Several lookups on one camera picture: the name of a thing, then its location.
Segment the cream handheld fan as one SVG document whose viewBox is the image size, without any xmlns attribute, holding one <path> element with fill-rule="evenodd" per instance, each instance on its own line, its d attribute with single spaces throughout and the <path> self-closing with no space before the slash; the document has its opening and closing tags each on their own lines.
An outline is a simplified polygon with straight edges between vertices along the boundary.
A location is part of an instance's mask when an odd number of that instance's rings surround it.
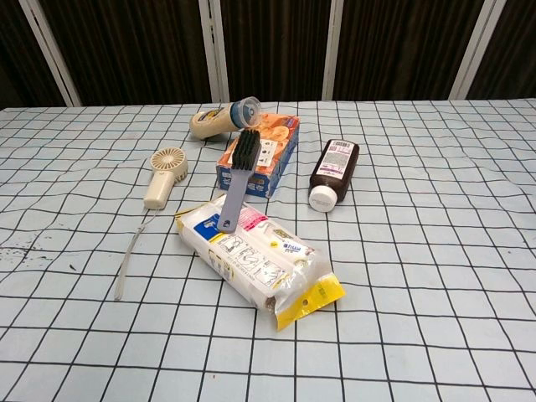
<svg viewBox="0 0 536 402">
<path fill-rule="evenodd" d="M 188 159 L 178 147 L 166 147 L 155 152 L 150 158 L 153 175 L 143 199 L 147 209 L 164 209 L 175 183 L 188 175 Z"/>
</svg>

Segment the grey brush black bristles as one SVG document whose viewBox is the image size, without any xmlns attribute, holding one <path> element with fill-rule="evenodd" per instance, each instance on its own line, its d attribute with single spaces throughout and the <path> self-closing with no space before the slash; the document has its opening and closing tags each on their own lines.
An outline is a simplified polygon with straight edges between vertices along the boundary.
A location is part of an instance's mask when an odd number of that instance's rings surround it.
<svg viewBox="0 0 536 402">
<path fill-rule="evenodd" d="M 242 131 L 233 150 L 230 185 L 218 221 L 218 230 L 222 233 L 233 233 L 236 229 L 248 181 L 256 170 L 260 150 L 260 132 Z"/>
</svg>

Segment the orange blue cracker box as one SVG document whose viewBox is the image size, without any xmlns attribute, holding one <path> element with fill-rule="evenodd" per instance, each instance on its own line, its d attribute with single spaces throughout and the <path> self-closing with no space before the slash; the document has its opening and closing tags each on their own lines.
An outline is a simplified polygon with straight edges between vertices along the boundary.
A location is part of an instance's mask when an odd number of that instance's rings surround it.
<svg viewBox="0 0 536 402">
<path fill-rule="evenodd" d="M 260 132 L 260 155 L 246 193 L 270 198 L 276 190 L 299 140 L 297 116 L 264 113 L 255 130 Z"/>
</svg>

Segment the white yellow wipes pack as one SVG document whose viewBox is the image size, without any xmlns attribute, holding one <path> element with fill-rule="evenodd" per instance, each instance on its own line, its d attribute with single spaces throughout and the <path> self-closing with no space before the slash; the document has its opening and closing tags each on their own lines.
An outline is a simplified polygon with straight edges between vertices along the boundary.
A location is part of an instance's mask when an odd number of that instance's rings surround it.
<svg viewBox="0 0 536 402">
<path fill-rule="evenodd" d="M 224 201 L 177 212 L 178 233 L 244 299 L 273 313 L 278 329 L 344 296 L 321 251 L 252 205 L 243 204 L 234 232 L 221 232 Z"/>
</svg>

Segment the brown bottle white cap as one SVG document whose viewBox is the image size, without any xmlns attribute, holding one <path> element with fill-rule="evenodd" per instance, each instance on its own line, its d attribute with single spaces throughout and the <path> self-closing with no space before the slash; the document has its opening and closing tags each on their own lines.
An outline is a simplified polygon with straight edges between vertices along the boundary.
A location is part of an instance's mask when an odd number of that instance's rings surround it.
<svg viewBox="0 0 536 402">
<path fill-rule="evenodd" d="M 331 139 L 319 157 L 309 180 L 309 205 L 319 212 L 330 212 L 348 191 L 358 160 L 359 145 Z"/>
</svg>

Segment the mayonnaise squeeze bottle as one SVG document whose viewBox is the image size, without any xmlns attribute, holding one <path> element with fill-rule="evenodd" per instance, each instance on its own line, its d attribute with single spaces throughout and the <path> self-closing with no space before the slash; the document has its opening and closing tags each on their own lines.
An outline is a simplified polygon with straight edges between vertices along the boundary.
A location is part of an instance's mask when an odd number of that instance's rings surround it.
<svg viewBox="0 0 536 402">
<path fill-rule="evenodd" d="M 200 111 L 191 118 L 189 128 L 195 138 L 204 140 L 225 132 L 255 127 L 260 123 L 260 120 L 260 101 L 256 97 L 250 96 L 229 103 L 225 107 Z"/>
</svg>

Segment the blue checked tablecloth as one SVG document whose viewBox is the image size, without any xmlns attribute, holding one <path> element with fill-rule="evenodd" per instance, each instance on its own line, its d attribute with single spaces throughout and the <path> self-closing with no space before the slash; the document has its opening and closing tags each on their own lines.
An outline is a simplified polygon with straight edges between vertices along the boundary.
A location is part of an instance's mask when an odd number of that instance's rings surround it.
<svg viewBox="0 0 536 402">
<path fill-rule="evenodd" d="M 0 402 L 536 402 L 536 98 L 304 101 L 271 198 L 346 291 L 278 330 L 178 235 L 232 141 L 200 104 L 0 107 Z M 344 200 L 309 205 L 328 140 Z M 188 175 L 147 209 L 151 156 Z"/>
</svg>

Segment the white partition frame post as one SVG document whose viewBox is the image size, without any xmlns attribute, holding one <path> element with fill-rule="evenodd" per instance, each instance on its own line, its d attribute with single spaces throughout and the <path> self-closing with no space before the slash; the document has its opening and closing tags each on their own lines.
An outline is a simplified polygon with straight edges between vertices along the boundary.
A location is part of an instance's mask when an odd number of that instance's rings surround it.
<svg viewBox="0 0 536 402">
<path fill-rule="evenodd" d="M 230 102 L 220 0 L 198 0 L 212 102 Z"/>
<path fill-rule="evenodd" d="M 484 0 L 448 99 L 466 99 L 507 0 Z"/>
<path fill-rule="evenodd" d="M 322 80 L 322 100 L 331 101 L 338 64 L 340 33 L 343 22 L 345 0 L 331 0 L 330 16 L 327 30 L 325 63 Z"/>
<path fill-rule="evenodd" d="M 68 107 L 80 107 L 82 102 L 64 57 L 39 0 L 18 0 L 49 67 L 59 93 Z"/>
</svg>

